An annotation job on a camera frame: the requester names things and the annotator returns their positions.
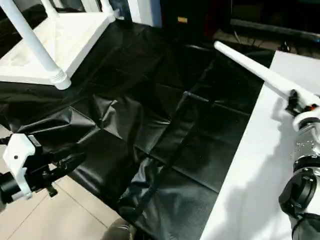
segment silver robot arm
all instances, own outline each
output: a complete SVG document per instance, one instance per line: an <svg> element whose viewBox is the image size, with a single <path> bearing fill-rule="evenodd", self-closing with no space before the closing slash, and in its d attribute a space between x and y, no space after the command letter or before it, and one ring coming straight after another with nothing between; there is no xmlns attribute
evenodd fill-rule
<svg viewBox="0 0 320 240"><path fill-rule="evenodd" d="M214 47L287 96L297 138L293 176L279 204L293 223L292 239L320 239L320 98L219 41Z"/></svg>

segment cable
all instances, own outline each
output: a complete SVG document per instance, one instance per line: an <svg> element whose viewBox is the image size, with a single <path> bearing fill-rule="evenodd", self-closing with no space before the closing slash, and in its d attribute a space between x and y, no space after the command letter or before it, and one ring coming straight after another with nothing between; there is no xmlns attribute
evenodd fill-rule
<svg viewBox="0 0 320 240"><path fill-rule="evenodd" d="M235 39L238 41L238 43L239 43L239 44L242 44L241 41L240 41L240 38L238 37L238 34L237 34L235 28L233 28L233 33L234 33L234 37L235 37Z"/></svg>
<svg viewBox="0 0 320 240"><path fill-rule="evenodd" d="M255 45L256 40L257 40L256 38L253 40L253 43L251 44L251 47Z"/></svg>
<svg viewBox="0 0 320 240"><path fill-rule="evenodd" d="M260 48L260 46L264 43L265 41L260 42L260 44L257 46L258 48Z"/></svg>

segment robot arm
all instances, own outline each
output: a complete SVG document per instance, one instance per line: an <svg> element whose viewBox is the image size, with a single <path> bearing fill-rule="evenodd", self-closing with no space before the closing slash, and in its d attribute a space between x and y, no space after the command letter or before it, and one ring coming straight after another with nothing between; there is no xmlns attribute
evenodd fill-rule
<svg viewBox="0 0 320 240"><path fill-rule="evenodd" d="M10 170L0 174L0 211L6 204L21 197L29 199L33 192L42 189L46 189L50 197L55 196L58 192L52 183L85 160L77 144L45 153L33 135L15 133L0 139L0 144L7 145L3 159Z"/></svg>
<svg viewBox="0 0 320 240"><path fill-rule="evenodd" d="M214 47L288 97L297 138L293 176L279 204L291 219L293 240L320 239L320 98L221 42Z"/></svg>

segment floor tile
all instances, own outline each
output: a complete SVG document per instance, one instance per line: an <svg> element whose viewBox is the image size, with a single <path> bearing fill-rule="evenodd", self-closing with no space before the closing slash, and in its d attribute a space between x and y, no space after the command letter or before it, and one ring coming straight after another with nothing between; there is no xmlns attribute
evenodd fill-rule
<svg viewBox="0 0 320 240"><path fill-rule="evenodd" d="M34 193L29 200L21 198L0 213L0 240L7 240L46 197L47 192Z"/></svg>
<svg viewBox="0 0 320 240"><path fill-rule="evenodd" d="M100 221L55 186L9 240L100 240L107 230Z"/></svg>
<svg viewBox="0 0 320 240"><path fill-rule="evenodd" d="M92 215L99 219L105 226L109 227L120 216L84 189L77 182L66 176L57 183L64 191L66 191L80 205L86 208Z"/></svg>

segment white table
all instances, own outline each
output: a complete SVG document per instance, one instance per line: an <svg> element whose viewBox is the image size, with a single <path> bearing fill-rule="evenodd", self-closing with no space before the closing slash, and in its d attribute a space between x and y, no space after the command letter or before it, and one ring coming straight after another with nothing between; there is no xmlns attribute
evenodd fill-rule
<svg viewBox="0 0 320 240"><path fill-rule="evenodd" d="M277 51L272 70L320 94L320 60ZM278 197L292 176L287 101L265 83L200 240L291 240Z"/></svg>

